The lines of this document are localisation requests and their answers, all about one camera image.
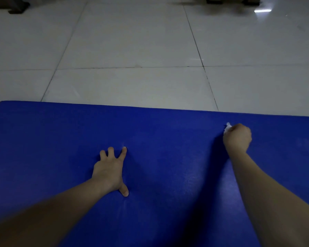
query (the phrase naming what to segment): person's right hand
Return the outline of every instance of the person's right hand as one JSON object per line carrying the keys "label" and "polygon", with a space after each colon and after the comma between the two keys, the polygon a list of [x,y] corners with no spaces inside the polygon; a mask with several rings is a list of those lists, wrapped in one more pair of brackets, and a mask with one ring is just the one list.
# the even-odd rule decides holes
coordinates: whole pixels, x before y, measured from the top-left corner
{"label": "person's right hand", "polygon": [[223,143],[228,152],[231,150],[246,152],[251,141],[251,130],[242,124],[234,125],[223,136]]}

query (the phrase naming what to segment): white cloth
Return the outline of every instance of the white cloth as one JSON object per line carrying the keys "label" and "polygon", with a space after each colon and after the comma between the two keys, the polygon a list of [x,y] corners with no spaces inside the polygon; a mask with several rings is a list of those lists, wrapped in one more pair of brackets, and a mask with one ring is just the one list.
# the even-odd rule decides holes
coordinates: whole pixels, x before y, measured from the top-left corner
{"label": "white cloth", "polygon": [[224,129],[223,134],[225,134],[231,127],[232,125],[230,125],[230,123],[228,122],[226,128]]}

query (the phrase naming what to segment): bare skin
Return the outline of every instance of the bare skin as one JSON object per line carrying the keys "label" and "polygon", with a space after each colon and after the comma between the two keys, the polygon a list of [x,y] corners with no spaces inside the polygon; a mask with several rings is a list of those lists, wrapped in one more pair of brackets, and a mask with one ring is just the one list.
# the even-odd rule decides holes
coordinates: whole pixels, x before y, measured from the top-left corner
{"label": "bare skin", "polygon": [[224,135],[247,214],[262,246],[309,246],[309,205],[265,174],[246,153],[251,130],[237,124]]}
{"label": "bare skin", "polygon": [[[251,131],[237,124],[224,135],[243,203],[262,246],[309,246],[309,205],[265,174],[246,153]],[[127,149],[100,152],[92,178],[0,224],[0,247],[56,246],[104,195],[129,191],[122,179]]]}

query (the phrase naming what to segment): blue mat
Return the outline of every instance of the blue mat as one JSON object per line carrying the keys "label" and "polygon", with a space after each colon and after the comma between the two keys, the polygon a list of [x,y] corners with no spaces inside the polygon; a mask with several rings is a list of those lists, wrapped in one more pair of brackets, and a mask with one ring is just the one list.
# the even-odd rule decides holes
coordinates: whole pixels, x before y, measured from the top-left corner
{"label": "blue mat", "polygon": [[61,246],[259,246],[227,122],[249,126],[251,157],[309,203],[309,117],[4,101],[0,218],[86,181],[100,150],[127,146],[129,197],[105,196]]}

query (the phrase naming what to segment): glossy floor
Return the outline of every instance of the glossy floor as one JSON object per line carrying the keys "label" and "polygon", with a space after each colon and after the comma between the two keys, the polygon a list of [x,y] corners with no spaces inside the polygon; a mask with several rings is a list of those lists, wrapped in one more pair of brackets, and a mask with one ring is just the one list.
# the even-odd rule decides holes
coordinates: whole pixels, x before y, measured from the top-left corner
{"label": "glossy floor", "polygon": [[309,116],[309,0],[26,1],[0,10],[0,101]]}

